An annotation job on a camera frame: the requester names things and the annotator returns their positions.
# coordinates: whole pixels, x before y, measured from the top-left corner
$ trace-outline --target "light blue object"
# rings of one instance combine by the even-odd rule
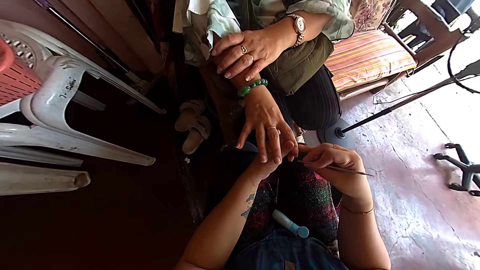
[[[308,229],[307,227],[301,226],[299,227],[297,224],[293,223],[289,218],[287,218],[286,215],[284,215],[282,212],[278,211],[275,209],[273,211],[272,217],[274,220],[276,220],[280,225],[285,227],[287,230],[291,231],[294,236],[300,236],[301,238],[307,238],[308,237]]]

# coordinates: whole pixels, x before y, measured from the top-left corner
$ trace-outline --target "olive green bag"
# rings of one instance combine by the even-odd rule
[[[257,19],[251,0],[239,0],[242,30],[256,30]],[[333,52],[332,42],[323,33],[295,48],[283,51],[277,60],[260,71],[268,80],[269,90],[292,95],[306,83]]]

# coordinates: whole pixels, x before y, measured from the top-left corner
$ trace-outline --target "wrist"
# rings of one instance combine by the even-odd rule
[[[250,170],[250,168],[247,168],[239,177],[238,181],[245,181],[253,186],[258,186],[261,181],[261,177],[258,173],[256,173],[253,170]]]
[[[266,30],[265,35],[271,35],[272,38],[275,38],[277,40],[276,44],[284,51],[293,47],[297,42],[298,34],[293,27],[293,23],[294,19],[292,17],[286,17],[263,30]]]
[[[250,93],[245,95],[243,99],[245,100],[245,103],[256,103],[260,100],[262,100],[265,95],[271,95],[268,89],[262,85],[262,86],[257,86],[254,87],[250,90]]]
[[[372,193],[365,193],[364,195],[358,197],[343,195],[341,204],[348,210],[355,213],[368,212],[373,208]]]

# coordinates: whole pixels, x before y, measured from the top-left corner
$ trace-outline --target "watch strap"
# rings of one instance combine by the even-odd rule
[[[301,41],[303,40],[303,36],[305,35],[305,33],[299,33],[298,29],[297,29],[297,18],[301,17],[300,15],[296,15],[294,13],[292,14],[289,14],[285,17],[292,17],[293,18],[293,22],[294,22],[294,29],[295,29],[295,32],[297,32],[298,34],[298,37],[297,37],[297,41],[295,42],[295,44],[292,46],[292,48],[295,48],[296,46],[300,45]]]

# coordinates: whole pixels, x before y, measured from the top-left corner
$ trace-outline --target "red plastic basket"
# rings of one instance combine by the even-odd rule
[[[0,105],[32,94],[41,86],[40,78],[0,38]]]

